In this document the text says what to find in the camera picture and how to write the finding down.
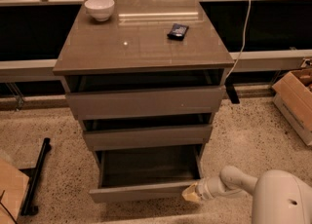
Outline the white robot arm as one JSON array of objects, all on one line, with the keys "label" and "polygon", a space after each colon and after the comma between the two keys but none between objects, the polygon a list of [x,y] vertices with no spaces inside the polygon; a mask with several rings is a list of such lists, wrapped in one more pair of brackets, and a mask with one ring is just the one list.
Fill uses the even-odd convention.
[{"label": "white robot arm", "polygon": [[254,177],[226,166],[218,176],[202,178],[182,192],[193,203],[246,194],[253,197],[252,224],[312,224],[312,187],[283,170]]}]

